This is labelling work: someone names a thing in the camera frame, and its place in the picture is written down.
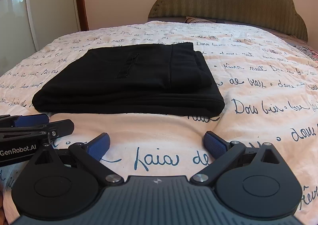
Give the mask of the black white patterned pillow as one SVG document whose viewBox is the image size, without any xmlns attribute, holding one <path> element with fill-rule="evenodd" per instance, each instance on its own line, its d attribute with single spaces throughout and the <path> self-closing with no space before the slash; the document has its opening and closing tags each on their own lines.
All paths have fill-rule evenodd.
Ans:
<svg viewBox="0 0 318 225">
<path fill-rule="evenodd" d="M 301 51 L 304 55 L 306 55 L 309 59 L 317 62 L 318 61 L 318 52 L 307 47 L 307 46 L 299 46 L 299 45 L 294 45 L 296 49 Z"/>
</svg>

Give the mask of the glass floral wardrobe door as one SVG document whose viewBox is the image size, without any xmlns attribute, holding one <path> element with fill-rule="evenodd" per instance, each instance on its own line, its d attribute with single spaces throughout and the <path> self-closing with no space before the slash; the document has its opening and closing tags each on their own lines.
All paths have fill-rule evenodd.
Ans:
<svg viewBox="0 0 318 225">
<path fill-rule="evenodd" d="M 0 0 L 1 74 L 56 38 L 80 31 L 76 0 Z"/>
</svg>

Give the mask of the patterned pillow at headboard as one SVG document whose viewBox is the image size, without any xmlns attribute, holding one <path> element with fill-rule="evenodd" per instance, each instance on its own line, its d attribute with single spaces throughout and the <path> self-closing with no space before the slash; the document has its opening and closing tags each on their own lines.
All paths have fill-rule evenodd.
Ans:
<svg viewBox="0 0 318 225">
<path fill-rule="evenodd" d="M 185 23 L 188 24 L 197 24 L 197 23 L 217 23 L 216 19 L 206 19 L 200 17 L 187 16 L 185 18 Z"/>
</svg>

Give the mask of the black pants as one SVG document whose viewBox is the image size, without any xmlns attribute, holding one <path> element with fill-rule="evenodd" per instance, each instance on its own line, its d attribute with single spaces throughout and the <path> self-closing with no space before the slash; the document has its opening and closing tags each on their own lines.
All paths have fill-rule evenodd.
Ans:
<svg viewBox="0 0 318 225">
<path fill-rule="evenodd" d="M 67 65 L 33 96 L 39 112 L 218 116 L 224 99 L 190 42 L 100 47 Z"/>
</svg>

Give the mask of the olive tufted headboard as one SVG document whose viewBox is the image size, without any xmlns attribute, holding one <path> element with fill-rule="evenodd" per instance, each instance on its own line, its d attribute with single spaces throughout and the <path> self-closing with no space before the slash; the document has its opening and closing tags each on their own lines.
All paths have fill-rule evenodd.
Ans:
<svg viewBox="0 0 318 225">
<path fill-rule="evenodd" d="M 293 0 L 156 0 L 148 15 L 186 16 L 251 24 L 308 40 L 307 27 Z"/>
</svg>

